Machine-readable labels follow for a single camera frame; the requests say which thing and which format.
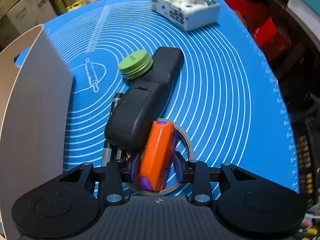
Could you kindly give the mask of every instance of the green round container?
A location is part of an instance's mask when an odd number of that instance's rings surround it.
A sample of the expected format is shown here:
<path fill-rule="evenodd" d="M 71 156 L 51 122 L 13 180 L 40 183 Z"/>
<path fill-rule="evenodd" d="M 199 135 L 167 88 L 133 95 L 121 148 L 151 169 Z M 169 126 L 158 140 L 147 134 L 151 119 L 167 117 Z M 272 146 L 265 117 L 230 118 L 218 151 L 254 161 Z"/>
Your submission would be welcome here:
<path fill-rule="evenodd" d="M 145 49 L 140 49 L 125 57 L 118 68 L 124 78 L 133 79 L 147 72 L 152 64 L 152 57 Z"/>

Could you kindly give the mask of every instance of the black device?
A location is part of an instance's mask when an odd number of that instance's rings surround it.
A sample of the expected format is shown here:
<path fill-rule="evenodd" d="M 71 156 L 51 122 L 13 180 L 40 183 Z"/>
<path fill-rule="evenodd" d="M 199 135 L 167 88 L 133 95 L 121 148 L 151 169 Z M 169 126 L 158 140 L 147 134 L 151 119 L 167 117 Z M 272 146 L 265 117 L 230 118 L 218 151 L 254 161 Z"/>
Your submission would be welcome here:
<path fill-rule="evenodd" d="M 186 196 L 130 196 L 140 155 L 106 167 L 82 163 L 21 196 L 12 218 L 21 240 L 30 239 L 294 239 L 306 212 L 299 194 L 230 163 L 208 167 L 173 154 L 181 183 L 193 183 Z M 98 198 L 93 196 L 99 182 Z M 212 199 L 210 182 L 220 197 Z"/>
<path fill-rule="evenodd" d="M 152 59 L 153 66 L 134 79 L 106 125 L 106 140 L 120 149 L 143 150 L 184 62 L 181 49 L 169 47 L 159 47 Z"/>

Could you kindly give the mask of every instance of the tape ring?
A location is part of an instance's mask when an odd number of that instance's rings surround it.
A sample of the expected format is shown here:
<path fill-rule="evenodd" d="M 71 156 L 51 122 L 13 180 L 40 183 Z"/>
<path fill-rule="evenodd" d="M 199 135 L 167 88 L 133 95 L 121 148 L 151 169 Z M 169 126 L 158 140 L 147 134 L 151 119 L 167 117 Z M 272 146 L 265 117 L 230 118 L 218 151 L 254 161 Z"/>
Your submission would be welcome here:
<path fill-rule="evenodd" d="M 187 133 L 183 130 L 183 128 L 180 125 L 178 125 L 178 124 L 176 124 L 174 122 L 171 122 L 171 121 L 169 121 L 167 119 L 164 119 L 164 118 L 158 118 L 157 121 L 173 123 L 174 128 L 178 132 L 179 138 L 183 141 L 184 145 L 188 149 L 188 151 L 187 151 L 188 161 L 192 160 L 193 159 L 193 148 L 192 148 L 192 145 L 191 145 L 191 141 L 188 138 Z M 141 195 L 144 195 L 144 196 L 163 196 L 163 195 L 166 195 L 166 194 L 168 194 L 170 192 L 173 192 L 174 190 L 176 190 L 181 185 L 180 182 L 176 182 L 170 187 L 164 188 L 163 190 L 160 190 L 160 191 L 157 191 L 157 192 L 153 192 L 153 191 L 143 190 L 137 184 L 133 184 L 133 183 L 125 183 L 125 184 L 127 185 L 127 187 L 129 189 L 131 189 L 134 192 L 137 192 L 137 193 L 139 193 Z"/>

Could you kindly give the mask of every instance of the ribbed gray surface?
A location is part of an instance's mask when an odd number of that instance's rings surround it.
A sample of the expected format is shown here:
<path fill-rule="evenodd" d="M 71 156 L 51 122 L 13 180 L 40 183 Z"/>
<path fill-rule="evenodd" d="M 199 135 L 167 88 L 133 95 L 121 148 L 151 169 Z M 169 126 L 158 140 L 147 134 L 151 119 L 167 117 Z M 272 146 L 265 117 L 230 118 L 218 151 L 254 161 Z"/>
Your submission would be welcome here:
<path fill-rule="evenodd" d="M 226 230 L 207 207 L 185 196 L 132 196 L 122 206 L 108 207 L 99 221 L 72 240 L 243 240 Z"/>

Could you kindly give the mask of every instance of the orange and purple toy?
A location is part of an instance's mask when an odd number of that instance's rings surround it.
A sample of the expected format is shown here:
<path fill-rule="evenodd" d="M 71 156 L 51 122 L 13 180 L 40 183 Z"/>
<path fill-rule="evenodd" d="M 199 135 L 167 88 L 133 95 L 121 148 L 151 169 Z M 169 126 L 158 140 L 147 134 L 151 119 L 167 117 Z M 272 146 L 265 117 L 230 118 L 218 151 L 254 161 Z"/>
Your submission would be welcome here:
<path fill-rule="evenodd" d="M 163 189 L 176 144 L 177 136 L 173 123 L 153 121 L 137 179 L 141 188 L 148 191 Z"/>

